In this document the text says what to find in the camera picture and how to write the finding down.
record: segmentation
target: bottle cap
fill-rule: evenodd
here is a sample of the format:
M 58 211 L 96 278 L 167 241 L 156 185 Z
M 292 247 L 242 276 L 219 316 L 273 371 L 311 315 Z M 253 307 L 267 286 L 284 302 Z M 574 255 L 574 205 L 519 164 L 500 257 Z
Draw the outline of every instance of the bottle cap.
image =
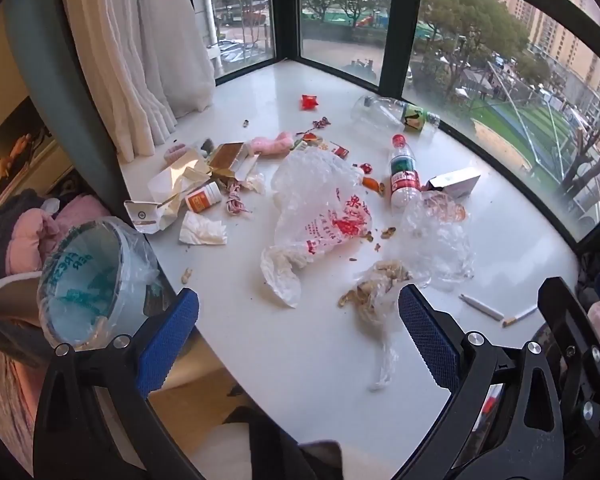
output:
M 394 144 L 394 148 L 403 148 L 407 144 L 407 139 L 404 138 L 404 135 L 397 134 L 392 137 L 391 142 Z

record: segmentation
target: dark window frame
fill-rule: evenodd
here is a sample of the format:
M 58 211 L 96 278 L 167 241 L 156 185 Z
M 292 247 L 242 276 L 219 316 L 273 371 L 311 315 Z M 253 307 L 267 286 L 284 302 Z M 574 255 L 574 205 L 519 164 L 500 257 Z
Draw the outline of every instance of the dark window frame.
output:
M 587 45 L 595 56 L 600 59 L 600 26 L 587 16 L 579 6 L 569 0 L 523 1 L 544 12 L 552 20 L 559 22 L 577 40 Z M 300 8 L 300 0 L 271 0 L 271 12 L 273 16 L 272 36 L 275 42 L 275 58 L 222 76 L 217 79 L 217 84 L 222 84 L 280 60 L 290 59 L 336 75 L 380 95 L 403 99 L 402 89 L 410 62 L 410 53 L 418 22 L 420 0 L 392 0 L 390 9 L 388 10 L 387 38 L 378 84 L 370 83 L 337 68 L 302 57 Z M 520 177 L 504 166 L 491 153 L 444 121 L 441 123 L 440 129 L 480 156 L 480 158 L 513 184 L 548 219 L 577 256 L 591 251 L 600 251 L 600 222 L 583 239 L 576 241 L 549 206 L 531 191 Z

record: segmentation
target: bucket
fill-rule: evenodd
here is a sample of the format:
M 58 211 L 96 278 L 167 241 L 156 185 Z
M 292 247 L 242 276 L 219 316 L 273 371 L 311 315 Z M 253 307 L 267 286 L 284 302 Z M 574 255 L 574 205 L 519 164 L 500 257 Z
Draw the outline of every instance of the bucket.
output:
M 117 218 L 71 229 L 45 261 L 38 286 L 40 321 L 48 341 L 76 350 L 104 348 L 133 336 L 160 293 L 158 265 L 144 237 Z

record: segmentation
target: cigarette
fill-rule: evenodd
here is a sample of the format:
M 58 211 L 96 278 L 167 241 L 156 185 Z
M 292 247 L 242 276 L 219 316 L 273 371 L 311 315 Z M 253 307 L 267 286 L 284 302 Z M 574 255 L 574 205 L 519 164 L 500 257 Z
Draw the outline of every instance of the cigarette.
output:
M 538 305 L 530 306 L 528 309 L 523 310 L 519 314 L 516 314 L 514 317 L 509 317 L 502 322 L 502 327 L 506 328 L 509 325 L 513 325 L 516 322 L 519 322 L 521 319 L 525 319 L 526 316 L 531 316 L 536 310 L 538 310 Z
M 479 310 L 481 313 L 486 314 L 489 317 L 493 317 L 496 321 L 502 321 L 504 319 L 504 315 L 494 308 L 491 308 L 489 305 L 484 304 L 481 301 L 476 300 L 475 298 L 471 298 L 464 294 L 460 294 L 459 298 L 464 301 L 467 305 L 472 306 L 474 309 Z

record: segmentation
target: pink plush toy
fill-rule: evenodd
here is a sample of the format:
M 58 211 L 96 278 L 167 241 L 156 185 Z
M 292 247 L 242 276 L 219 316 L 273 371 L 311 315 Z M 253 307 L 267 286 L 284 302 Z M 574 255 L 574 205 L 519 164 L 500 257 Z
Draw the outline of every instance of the pink plush toy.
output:
M 294 139 L 290 133 L 282 132 L 273 140 L 267 139 L 267 137 L 256 137 L 249 145 L 252 153 L 277 155 L 288 152 L 294 145 Z

